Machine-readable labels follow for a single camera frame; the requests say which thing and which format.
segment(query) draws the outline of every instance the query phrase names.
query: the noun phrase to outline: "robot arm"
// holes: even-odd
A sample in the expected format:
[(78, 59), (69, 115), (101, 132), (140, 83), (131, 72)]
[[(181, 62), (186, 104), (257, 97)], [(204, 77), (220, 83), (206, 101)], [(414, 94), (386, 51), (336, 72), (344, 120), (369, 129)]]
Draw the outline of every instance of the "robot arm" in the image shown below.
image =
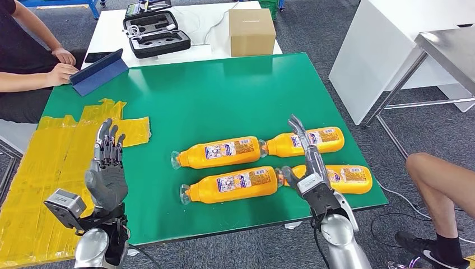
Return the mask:
[(128, 193), (122, 164), (122, 134), (115, 142), (118, 127), (107, 119), (97, 132), (94, 158), (85, 183), (94, 202), (94, 211), (81, 218), (86, 205), (80, 196), (56, 190), (44, 204), (67, 228), (81, 236), (76, 247), (75, 268), (122, 268), (127, 253), (127, 216), (123, 200)]
[(371, 269), (365, 253), (355, 241), (358, 225), (353, 211), (345, 197), (331, 187), (318, 148), (310, 144), (297, 117), (292, 115), (288, 123), (304, 148), (306, 173), (298, 178), (288, 166), (282, 168), (282, 173), (289, 185), (308, 202), (318, 220), (317, 228), (328, 243), (330, 269)]

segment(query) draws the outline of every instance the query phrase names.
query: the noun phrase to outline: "blue tablet case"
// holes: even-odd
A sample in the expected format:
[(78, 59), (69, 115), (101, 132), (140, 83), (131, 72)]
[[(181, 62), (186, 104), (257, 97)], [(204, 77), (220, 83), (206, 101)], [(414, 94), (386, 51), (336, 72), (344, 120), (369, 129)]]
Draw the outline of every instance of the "blue tablet case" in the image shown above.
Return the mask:
[(79, 95), (85, 96), (114, 77), (129, 70), (129, 67), (121, 58), (122, 51), (123, 49), (119, 49), (107, 55), (69, 78), (71, 85)]

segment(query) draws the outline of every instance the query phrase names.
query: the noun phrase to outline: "shoe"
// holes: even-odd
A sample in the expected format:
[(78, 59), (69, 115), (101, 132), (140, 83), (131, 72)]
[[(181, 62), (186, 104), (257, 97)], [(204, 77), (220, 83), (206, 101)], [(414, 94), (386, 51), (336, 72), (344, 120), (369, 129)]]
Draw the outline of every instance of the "shoe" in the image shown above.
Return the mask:
[(470, 269), (468, 261), (464, 260), (465, 262), (461, 265), (450, 265), (437, 257), (435, 240), (417, 238), (405, 231), (397, 232), (394, 238), (402, 248), (425, 259), (435, 269)]

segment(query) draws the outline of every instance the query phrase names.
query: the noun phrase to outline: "robotic finger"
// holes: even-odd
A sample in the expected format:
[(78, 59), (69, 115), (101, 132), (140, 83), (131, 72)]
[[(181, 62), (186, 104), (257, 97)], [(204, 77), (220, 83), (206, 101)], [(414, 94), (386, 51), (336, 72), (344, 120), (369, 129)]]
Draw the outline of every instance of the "robotic finger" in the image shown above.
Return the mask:
[(107, 119), (100, 127), (94, 144), (94, 160), (101, 165), (105, 162), (105, 147), (108, 143), (109, 128), (112, 125), (112, 119)]

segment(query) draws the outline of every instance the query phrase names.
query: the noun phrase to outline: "yellow bottle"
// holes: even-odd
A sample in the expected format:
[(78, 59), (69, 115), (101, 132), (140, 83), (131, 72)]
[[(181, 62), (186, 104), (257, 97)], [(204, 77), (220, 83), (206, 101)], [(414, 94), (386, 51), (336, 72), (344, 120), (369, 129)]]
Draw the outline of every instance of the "yellow bottle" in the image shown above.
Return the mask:
[(210, 175), (191, 186), (181, 185), (180, 198), (184, 205), (190, 201), (219, 203), (273, 194), (283, 184), (279, 169), (261, 166), (221, 175)]
[[(326, 165), (330, 185), (340, 193), (363, 194), (372, 187), (370, 170), (361, 165)], [(304, 176), (305, 165), (292, 168), (294, 174), (301, 178)]]
[[(338, 127), (325, 127), (307, 131), (310, 142), (318, 147), (320, 153), (335, 152), (344, 145), (343, 133)], [(294, 133), (282, 133), (268, 140), (263, 150), (269, 155), (290, 157), (303, 155), (304, 149), (299, 137)]]
[(171, 153), (171, 165), (174, 169), (189, 166), (195, 169), (209, 168), (230, 164), (243, 164), (259, 160), (267, 154), (261, 150), (264, 141), (259, 142), (254, 136), (246, 136), (196, 144), (188, 150)]

